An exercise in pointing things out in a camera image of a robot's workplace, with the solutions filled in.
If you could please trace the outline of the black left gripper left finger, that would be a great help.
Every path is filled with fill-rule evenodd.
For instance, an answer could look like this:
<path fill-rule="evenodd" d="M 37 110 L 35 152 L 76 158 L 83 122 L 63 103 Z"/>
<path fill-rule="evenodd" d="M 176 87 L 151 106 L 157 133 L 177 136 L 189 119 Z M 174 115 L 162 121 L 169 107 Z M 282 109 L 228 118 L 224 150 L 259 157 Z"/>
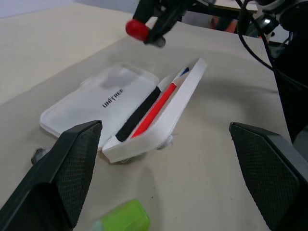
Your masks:
<path fill-rule="evenodd" d="M 100 120 L 63 132 L 0 209 L 0 231 L 72 231 L 92 180 Z"/>

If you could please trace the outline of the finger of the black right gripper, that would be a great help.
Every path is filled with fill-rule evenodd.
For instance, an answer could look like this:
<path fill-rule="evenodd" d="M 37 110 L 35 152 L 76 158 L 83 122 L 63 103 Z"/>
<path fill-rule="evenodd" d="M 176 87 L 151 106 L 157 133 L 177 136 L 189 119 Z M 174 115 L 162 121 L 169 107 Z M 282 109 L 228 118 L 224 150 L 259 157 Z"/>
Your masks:
<path fill-rule="evenodd" d="M 180 14 L 176 10 L 170 10 L 162 14 L 161 16 L 161 29 L 160 34 L 163 36 L 167 32 L 169 32 L 175 23 L 180 18 Z"/>
<path fill-rule="evenodd" d="M 168 32 L 168 20 L 166 16 L 158 17 L 152 29 L 150 29 L 147 39 L 144 44 L 146 45 L 165 45 L 166 39 L 164 34 Z"/>

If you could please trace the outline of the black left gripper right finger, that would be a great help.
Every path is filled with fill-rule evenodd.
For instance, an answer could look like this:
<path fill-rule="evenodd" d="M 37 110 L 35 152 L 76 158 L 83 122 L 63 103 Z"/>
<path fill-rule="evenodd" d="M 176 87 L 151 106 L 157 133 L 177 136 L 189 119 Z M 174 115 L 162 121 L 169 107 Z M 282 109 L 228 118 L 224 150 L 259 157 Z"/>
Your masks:
<path fill-rule="evenodd" d="M 271 231 L 308 231 L 308 161 L 281 135 L 229 126 L 245 184 Z"/>

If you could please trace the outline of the white plastic pencil case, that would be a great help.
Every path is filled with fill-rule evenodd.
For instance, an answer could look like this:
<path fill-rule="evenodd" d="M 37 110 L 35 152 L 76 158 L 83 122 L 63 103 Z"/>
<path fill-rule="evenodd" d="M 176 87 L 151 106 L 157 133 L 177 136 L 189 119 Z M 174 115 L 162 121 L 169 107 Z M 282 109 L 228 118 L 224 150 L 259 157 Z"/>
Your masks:
<path fill-rule="evenodd" d="M 131 138 L 132 135 L 170 84 L 130 136 L 124 142 L 119 142 L 115 137 L 116 134 L 162 80 L 145 70 L 123 62 L 109 67 L 100 76 L 88 78 L 77 90 L 45 110 L 40 116 L 40 126 L 59 137 L 73 126 L 100 120 L 103 128 L 98 149 L 111 163 L 123 162 L 143 153 L 161 149 L 172 142 L 173 130 L 207 65 L 199 58 L 182 69 L 186 67 L 189 67 L 190 71 L 174 82 L 176 89 L 152 124 L 143 134 L 135 138 Z M 182 69 L 168 75 L 173 78 L 172 82 Z"/>

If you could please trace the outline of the red pencil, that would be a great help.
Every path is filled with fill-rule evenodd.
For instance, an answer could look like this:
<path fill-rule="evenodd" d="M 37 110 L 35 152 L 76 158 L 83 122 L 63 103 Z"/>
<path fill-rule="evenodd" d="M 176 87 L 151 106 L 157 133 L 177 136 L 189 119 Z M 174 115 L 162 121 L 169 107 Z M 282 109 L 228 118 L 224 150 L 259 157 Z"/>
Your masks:
<path fill-rule="evenodd" d="M 163 108 L 164 104 L 167 102 L 167 100 L 170 98 L 174 90 L 176 89 L 176 84 L 172 82 L 167 90 L 162 94 L 161 98 L 155 103 L 155 105 L 152 107 L 148 115 L 145 117 L 145 119 L 140 123 L 134 134 L 131 138 L 135 138 L 141 134 L 143 134 L 149 126 L 152 124 L 160 110 Z"/>

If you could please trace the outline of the black marker with white end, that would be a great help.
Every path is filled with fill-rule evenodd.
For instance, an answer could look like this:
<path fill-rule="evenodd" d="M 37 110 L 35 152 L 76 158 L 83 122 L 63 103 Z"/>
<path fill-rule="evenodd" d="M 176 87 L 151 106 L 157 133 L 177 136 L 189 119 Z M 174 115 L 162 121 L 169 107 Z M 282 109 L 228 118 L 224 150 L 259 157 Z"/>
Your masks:
<path fill-rule="evenodd" d="M 124 142 L 139 124 L 142 118 L 147 114 L 152 105 L 159 98 L 160 94 L 167 88 L 167 86 L 172 82 L 172 77 L 167 76 L 163 78 L 155 89 L 150 93 L 150 95 L 140 104 L 140 106 L 133 112 L 133 114 L 128 118 L 123 127 L 115 135 L 119 142 Z"/>

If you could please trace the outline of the green marker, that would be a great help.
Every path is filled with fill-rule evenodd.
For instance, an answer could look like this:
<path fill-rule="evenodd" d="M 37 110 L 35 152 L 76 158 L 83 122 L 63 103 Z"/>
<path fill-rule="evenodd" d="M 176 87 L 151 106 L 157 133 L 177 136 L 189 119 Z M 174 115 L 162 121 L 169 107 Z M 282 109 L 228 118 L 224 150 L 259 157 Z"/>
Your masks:
<path fill-rule="evenodd" d="M 88 231 L 148 231 L 150 224 L 139 200 L 133 199 L 98 218 Z"/>

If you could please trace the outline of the small grey object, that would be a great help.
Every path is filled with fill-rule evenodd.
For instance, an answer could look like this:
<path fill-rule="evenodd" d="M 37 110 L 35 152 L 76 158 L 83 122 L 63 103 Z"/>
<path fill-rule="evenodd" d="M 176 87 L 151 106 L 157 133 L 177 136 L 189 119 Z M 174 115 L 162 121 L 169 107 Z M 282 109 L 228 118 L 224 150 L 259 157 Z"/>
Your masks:
<path fill-rule="evenodd" d="M 51 148 L 37 148 L 34 154 L 31 156 L 31 164 L 34 166 L 40 159 L 42 159 Z"/>

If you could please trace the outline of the wooden board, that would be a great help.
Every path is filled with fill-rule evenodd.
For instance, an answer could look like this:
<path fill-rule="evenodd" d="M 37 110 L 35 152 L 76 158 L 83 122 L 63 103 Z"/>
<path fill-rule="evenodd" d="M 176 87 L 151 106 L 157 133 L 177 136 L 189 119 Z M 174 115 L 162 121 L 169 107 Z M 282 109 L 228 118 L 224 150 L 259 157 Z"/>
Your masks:
<path fill-rule="evenodd" d="M 214 6 L 228 10 L 240 10 L 240 6 L 236 0 L 215 0 Z M 258 11 L 257 5 L 254 1 L 249 2 L 246 8 L 248 11 L 253 13 Z"/>

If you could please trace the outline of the dark robot torso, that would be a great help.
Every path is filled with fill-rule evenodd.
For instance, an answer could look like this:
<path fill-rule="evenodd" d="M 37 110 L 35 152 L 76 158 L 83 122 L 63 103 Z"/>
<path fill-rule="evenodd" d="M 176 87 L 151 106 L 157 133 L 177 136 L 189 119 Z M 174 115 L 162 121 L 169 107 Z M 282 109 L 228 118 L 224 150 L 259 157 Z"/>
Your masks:
<path fill-rule="evenodd" d="M 280 17 L 289 32 L 288 44 L 277 58 L 282 77 L 277 80 L 283 112 L 294 142 L 308 125 L 308 0 L 286 0 L 288 8 Z"/>

